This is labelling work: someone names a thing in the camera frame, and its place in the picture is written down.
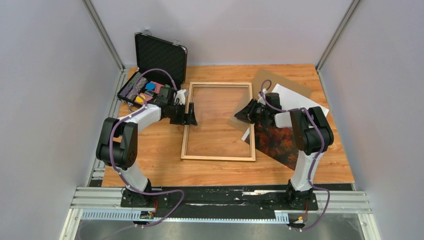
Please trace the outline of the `autumn forest photo print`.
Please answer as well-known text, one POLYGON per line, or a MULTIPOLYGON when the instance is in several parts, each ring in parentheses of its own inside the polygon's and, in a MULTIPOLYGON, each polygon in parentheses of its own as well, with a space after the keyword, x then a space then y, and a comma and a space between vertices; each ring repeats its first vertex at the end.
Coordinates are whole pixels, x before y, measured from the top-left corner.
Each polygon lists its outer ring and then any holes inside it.
MULTIPOLYGON (((272 91, 264 88, 261 92, 278 93, 281 106, 285 110, 321 107, 326 118, 329 113, 328 108, 279 84, 276 84, 272 91)), ((293 170, 297 164, 299 150, 295 145, 293 130, 290 127, 290 116, 283 115, 282 120, 285 125, 283 128, 275 127, 267 121, 253 124, 255 147, 260 152, 293 170)))

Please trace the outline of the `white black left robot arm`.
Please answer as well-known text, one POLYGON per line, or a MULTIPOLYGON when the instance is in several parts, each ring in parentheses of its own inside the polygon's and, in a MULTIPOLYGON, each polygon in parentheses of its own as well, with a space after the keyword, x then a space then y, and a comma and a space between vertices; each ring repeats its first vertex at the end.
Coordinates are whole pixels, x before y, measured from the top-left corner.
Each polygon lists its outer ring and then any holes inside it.
POLYGON ((126 116, 104 120, 96 148, 96 158, 112 167, 134 193, 134 200, 140 206, 149 206, 154 193, 150 180, 143 175, 136 164, 138 155, 138 135, 145 128, 169 119, 171 125, 194 125, 197 120, 194 103, 187 102, 188 90, 161 87, 159 93, 150 101, 126 116))

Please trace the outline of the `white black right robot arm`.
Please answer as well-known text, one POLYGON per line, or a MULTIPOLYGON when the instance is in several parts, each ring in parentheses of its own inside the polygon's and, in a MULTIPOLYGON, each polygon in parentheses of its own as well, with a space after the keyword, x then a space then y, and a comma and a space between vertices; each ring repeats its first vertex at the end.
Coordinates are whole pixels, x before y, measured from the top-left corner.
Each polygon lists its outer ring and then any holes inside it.
POLYGON ((297 163, 288 181, 284 201, 290 208, 298 209, 313 199, 318 163, 334 142, 334 134, 323 109, 320 106, 284 109, 278 93, 262 92, 259 99, 251 99, 234 117, 248 124, 266 121, 277 128, 284 128, 284 115, 289 115, 293 140, 298 149, 297 163))

